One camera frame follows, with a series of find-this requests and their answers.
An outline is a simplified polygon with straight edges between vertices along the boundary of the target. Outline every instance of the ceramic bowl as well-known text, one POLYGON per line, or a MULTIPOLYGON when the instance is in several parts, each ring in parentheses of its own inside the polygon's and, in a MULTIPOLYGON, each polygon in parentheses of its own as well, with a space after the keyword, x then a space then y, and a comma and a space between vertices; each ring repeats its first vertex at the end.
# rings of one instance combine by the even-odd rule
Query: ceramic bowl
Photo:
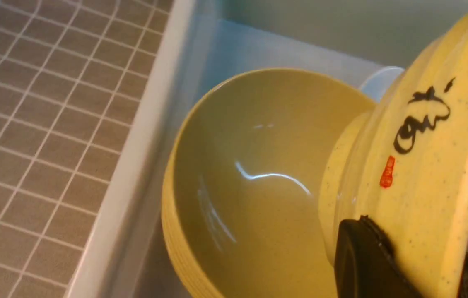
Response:
POLYGON ((164 237, 192 296, 335 297, 317 205, 345 126, 374 108, 302 70, 257 70, 206 94, 166 169, 164 237))

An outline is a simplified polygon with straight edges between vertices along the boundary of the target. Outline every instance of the speckled ceramic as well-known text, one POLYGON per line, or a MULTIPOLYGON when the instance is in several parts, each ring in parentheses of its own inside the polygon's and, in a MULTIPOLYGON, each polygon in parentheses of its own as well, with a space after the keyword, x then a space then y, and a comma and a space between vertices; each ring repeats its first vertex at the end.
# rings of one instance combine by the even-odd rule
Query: speckled ceramic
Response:
POLYGON ((340 221, 368 215, 425 297, 457 296, 468 243, 468 15, 347 126, 320 200, 330 262, 340 221))
POLYGON ((196 298, 336 296, 318 220, 326 161, 374 102, 329 77, 258 70, 215 87, 166 169, 162 225, 196 298))

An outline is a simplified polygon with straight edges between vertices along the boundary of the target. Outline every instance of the black calligraphy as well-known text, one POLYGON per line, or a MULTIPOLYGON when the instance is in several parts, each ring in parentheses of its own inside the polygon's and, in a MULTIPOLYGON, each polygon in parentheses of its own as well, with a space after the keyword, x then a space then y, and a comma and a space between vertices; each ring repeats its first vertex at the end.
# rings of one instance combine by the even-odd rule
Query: black calligraphy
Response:
MULTIPOLYGON (((451 79, 444 89, 444 93, 448 93, 451 87, 453 86, 455 78, 451 79)), ((396 137, 394 138, 394 149, 399 154, 408 154, 412 151, 414 147, 414 142, 416 141, 416 133, 424 133, 426 130, 435 130, 437 123, 440 121, 446 121, 451 115, 451 109, 442 100, 435 94, 435 88, 433 86, 429 87, 426 92, 415 92, 413 98, 408 102, 408 104, 417 104, 417 103, 432 103, 440 105, 438 111, 432 117, 429 115, 424 115, 422 120, 418 120, 412 115, 409 115, 405 118, 403 124, 400 126, 396 137)))

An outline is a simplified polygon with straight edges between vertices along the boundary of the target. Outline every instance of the red stamp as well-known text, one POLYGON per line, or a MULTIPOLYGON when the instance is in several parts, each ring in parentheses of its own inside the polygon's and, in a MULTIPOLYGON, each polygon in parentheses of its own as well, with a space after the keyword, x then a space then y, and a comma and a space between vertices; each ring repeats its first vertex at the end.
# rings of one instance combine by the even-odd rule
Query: red stamp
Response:
POLYGON ((383 170, 383 174, 381 175, 381 179, 379 181, 379 185, 382 188, 389 188, 393 184, 393 170, 395 161, 396 159, 392 155, 390 155, 389 159, 387 159, 385 170, 383 170))

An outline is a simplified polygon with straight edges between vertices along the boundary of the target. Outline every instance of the bowl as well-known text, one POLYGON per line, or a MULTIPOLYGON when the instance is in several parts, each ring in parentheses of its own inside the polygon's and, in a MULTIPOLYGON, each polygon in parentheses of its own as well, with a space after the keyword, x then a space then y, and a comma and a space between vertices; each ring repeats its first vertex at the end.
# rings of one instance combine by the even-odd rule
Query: bowl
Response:
POLYGON ((318 218, 326 162, 374 102, 292 69, 215 87, 181 127, 164 176, 168 253, 194 297, 336 297, 318 218))

